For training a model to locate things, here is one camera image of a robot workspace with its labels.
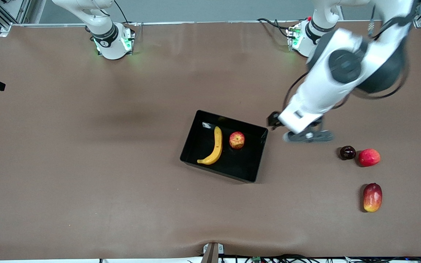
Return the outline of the red peach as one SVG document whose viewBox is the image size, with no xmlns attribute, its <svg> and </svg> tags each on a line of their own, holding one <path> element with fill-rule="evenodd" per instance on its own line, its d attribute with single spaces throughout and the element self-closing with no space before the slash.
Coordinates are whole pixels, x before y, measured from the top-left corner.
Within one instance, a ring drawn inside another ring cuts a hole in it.
<svg viewBox="0 0 421 263">
<path fill-rule="evenodd" d="M 362 167 L 371 167 L 377 165 L 381 161 L 381 156 L 378 151 L 372 148 L 361 151 L 358 155 L 358 163 Z"/>
</svg>

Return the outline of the silver table edge rail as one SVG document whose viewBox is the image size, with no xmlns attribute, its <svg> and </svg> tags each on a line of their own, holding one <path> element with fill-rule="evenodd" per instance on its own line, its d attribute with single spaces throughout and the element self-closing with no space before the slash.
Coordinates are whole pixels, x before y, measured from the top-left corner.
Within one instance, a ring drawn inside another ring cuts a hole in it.
<svg viewBox="0 0 421 263">
<path fill-rule="evenodd" d="M 339 20 L 340 22 L 368 22 L 369 20 Z M 196 24 L 196 23 L 259 23 L 264 21 L 258 20 L 229 20 L 225 22 L 193 22 L 193 21 L 184 21 L 184 22 L 129 22 L 126 25 L 131 26 L 144 26 L 144 25 L 175 25 L 175 24 Z M 279 21 L 280 24 L 293 24 L 296 22 L 301 22 L 300 20 L 281 20 Z M 77 28 L 77 27 L 84 27 L 84 23 L 24 23 L 24 24 L 11 24 L 11 28 L 19 26 L 25 28 Z"/>
</svg>

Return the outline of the dark purple plum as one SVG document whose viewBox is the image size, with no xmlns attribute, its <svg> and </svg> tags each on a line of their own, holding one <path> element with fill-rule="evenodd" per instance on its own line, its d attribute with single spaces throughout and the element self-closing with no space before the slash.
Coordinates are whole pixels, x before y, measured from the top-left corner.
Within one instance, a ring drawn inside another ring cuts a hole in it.
<svg viewBox="0 0 421 263">
<path fill-rule="evenodd" d="M 356 158 L 357 151 L 351 145 L 343 146 L 339 149 L 339 157 L 341 160 L 352 160 Z"/>
</svg>

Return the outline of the red and yellow apple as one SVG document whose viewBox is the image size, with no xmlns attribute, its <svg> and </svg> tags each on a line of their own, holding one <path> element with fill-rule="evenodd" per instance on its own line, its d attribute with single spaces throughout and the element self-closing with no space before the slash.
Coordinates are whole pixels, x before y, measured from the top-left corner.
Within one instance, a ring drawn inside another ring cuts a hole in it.
<svg viewBox="0 0 421 263">
<path fill-rule="evenodd" d="M 229 145 L 232 149 L 241 149 L 245 143 L 245 136 L 240 131 L 235 131 L 229 136 Z"/>
</svg>

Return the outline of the black plastic box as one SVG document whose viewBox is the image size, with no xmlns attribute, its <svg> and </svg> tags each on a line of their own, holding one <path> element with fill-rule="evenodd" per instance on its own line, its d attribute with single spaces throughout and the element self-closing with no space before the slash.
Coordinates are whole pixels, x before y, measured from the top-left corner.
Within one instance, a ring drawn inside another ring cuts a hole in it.
<svg viewBox="0 0 421 263">
<path fill-rule="evenodd" d="M 212 153 L 215 142 L 215 127 L 219 127 L 223 135 L 220 158 L 214 164 L 199 164 L 198 159 L 204 159 Z M 245 142 L 241 149 L 234 149 L 230 146 L 230 136 L 235 132 L 244 135 Z M 180 161 L 227 178 L 254 183 L 262 160 L 267 135 L 268 129 L 265 127 L 197 110 Z"/>
</svg>

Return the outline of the red and yellow mango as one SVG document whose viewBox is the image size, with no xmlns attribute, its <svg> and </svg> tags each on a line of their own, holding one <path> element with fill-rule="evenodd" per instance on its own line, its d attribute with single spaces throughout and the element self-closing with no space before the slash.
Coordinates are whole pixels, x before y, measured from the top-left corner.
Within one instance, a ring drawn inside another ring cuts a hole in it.
<svg viewBox="0 0 421 263">
<path fill-rule="evenodd" d="M 382 205 L 383 193 L 377 183 L 370 183 L 364 187 L 363 209 L 365 212 L 377 212 Z"/>
</svg>

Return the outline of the grey table clamp bracket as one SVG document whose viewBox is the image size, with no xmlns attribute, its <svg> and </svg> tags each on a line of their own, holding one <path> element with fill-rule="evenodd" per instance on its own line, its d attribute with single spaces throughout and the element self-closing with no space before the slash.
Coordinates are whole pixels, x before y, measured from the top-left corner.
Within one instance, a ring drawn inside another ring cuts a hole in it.
<svg viewBox="0 0 421 263">
<path fill-rule="evenodd" d="M 207 243 L 204 245 L 200 263 L 225 263 L 224 245 L 220 243 Z"/>
</svg>

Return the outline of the yellow banana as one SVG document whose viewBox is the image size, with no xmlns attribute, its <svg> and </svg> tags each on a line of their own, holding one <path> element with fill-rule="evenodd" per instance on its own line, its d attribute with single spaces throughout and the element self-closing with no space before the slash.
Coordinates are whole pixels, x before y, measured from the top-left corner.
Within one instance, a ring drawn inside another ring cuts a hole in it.
<svg viewBox="0 0 421 263">
<path fill-rule="evenodd" d="M 223 151 L 223 133 L 222 130 L 216 126 L 214 128 L 214 147 L 212 153 L 204 159 L 197 160 L 198 164 L 212 165 L 218 161 Z"/>
</svg>

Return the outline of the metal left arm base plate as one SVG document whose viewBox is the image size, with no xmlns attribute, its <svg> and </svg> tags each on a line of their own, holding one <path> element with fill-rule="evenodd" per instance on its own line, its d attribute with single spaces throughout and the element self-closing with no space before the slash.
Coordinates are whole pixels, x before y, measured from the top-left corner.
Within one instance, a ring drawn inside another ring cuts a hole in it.
<svg viewBox="0 0 421 263">
<path fill-rule="evenodd" d="M 288 46 L 290 51 L 295 51 L 299 48 L 299 38 L 301 35 L 300 25 L 294 25 L 288 27 L 286 30 Z"/>
</svg>

